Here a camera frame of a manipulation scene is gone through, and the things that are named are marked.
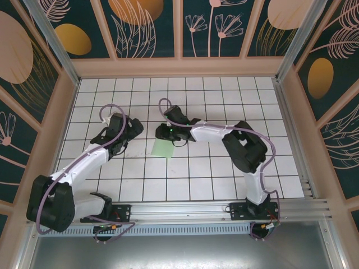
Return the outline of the aluminium side rail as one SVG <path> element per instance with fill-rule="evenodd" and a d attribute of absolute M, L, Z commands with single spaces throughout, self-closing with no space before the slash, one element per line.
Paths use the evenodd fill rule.
<path fill-rule="evenodd" d="M 317 199 L 317 191 L 312 180 L 312 175 L 309 171 L 309 166 L 285 92 L 281 84 L 276 80 L 273 81 L 273 86 L 305 198 Z"/>

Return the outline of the light green cloth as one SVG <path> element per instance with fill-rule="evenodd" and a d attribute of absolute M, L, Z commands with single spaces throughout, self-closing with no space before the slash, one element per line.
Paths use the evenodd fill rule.
<path fill-rule="evenodd" d="M 173 156 L 174 145 L 171 141 L 156 138 L 151 155 L 156 157 L 164 157 L 170 159 Z"/>

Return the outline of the long aluminium mounting rail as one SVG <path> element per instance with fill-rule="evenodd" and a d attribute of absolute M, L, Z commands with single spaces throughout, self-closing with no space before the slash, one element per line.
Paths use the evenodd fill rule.
<path fill-rule="evenodd" d="M 80 222 L 89 213 L 100 211 L 98 200 L 85 201 L 75 206 L 75 217 L 72 222 Z M 114 205 L 131 205 L 130 221 L 140 223 L 180 224 L 195 222 L 230 221 L 229 204 L 240 201 L 209 201 L 209 202 L 135 202 L 113 203 Z M 321 199 L 284 199 L 278 204 L 278 220 L 280 221 L 318 221 L 331 219 L 332 214 L 326 200 Z"/>

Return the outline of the grey metal sheet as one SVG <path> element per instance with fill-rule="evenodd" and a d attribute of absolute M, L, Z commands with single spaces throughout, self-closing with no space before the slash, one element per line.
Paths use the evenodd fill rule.
<path fill-rule="evenodd" d="M 256 242 L 247 235 L 41 238 L 30 269 L 332 269 L 320 241 Z"/>

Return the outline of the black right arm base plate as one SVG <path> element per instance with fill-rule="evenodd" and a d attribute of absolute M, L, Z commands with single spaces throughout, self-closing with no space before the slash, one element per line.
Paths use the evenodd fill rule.
<path fill-rule="evenodd" d="M 272 217 L 278 218 L 279 210 L 276 202 L 261 205 L 235 202 L 229 204 L 229 213 L 231 220 L 269 221 Z"/>

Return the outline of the aluminium corner post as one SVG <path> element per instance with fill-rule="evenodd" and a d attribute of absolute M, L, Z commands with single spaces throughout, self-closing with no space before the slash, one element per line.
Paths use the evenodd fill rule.
<path fill-rule="evenodd" d="M 71 9 L 69 0 L 22 0 L 22 2 L 71 81 L 77 86 L 79 76 L 52 25 L 52 23 L 61 22 L 68 14 Z"/>
<path fill-rule="evenodd" d="M 286 51 L 275 75 L 275 81 L 277 83 L 281 83 L 284 80 L 295 58 L 299 54 L 308 36 L 315 27 L 318 18 L 321 16 L 323 10 L 325 9 L 327 1 L 328 0 L 314 0 L 308 11 L 305 13 L 305 17 L 301 22 L 292 42 L 290 43 L 288 50 Z"/>

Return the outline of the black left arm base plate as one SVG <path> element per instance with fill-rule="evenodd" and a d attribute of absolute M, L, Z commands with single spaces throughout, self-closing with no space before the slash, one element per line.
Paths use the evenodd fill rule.
<path fill-rule="evenodd" d="M 94 217 L 100 219 L 93 220 L 89 217 L 84 217 L 80 219 L 81 223 L 90 223 L 90 222 L 129 222 L 131 215 L 131 205 L 111 205 L 105 207 L 102 212 Z"/>

